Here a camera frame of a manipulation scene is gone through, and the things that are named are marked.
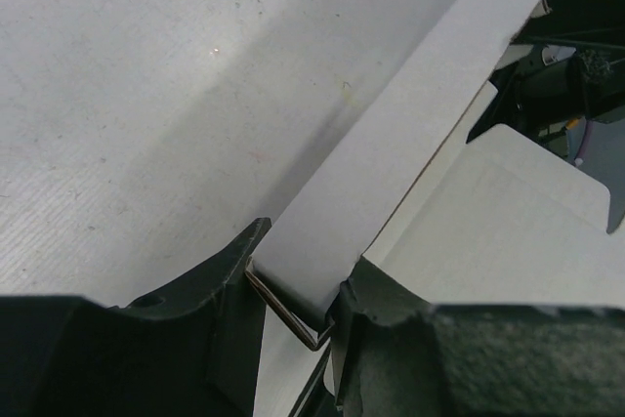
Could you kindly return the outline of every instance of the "white textured surface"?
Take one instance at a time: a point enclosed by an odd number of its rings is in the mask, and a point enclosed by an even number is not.
[[[340,283],[541,5],[458,0],[263,238],[255,268],[324,318]]]
[[[0,293],[124,305],[275,218],[453,1],[0,0]]]

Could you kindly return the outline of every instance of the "cardboard strip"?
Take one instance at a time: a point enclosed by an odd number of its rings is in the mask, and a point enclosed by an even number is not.
[[[253,270],[320,330],[339,284],[543,0],[457,0],[253,254]]]

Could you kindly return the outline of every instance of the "black plastic part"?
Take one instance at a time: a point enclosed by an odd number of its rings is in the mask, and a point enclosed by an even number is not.
[[[547,0],[552,12],[529,21],[516,39],[625,52],[625,0]]]
[[[265,305],[243,271],[270,226],[125,309],[0,298],[0,415],[251,416]]]
[[[622,311],[435,307],[361,260],[332,313],[345,417],[623,415]]]
[[[330,349],[327,348],[289,417],[341,417],[343,415],[334,404],[334,396],[328,393],[323,384],[323,375],[329,357]]]

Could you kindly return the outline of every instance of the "cardboard flap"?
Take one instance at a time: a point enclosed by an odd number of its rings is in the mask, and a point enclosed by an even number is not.
[[[252,255],[310,325],[456,126],[542,0],[457,0]]]

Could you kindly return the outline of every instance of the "white cardboard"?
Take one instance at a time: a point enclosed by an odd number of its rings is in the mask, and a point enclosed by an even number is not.
[[[323,318],[510,40],[544,10],[542,0],[458,0],[277,220],[254,269]]]
[[[464,147],[377,262],[433,303],[622,308],[623,228],[605,232],[606,202],[603,185],[496,126]]]

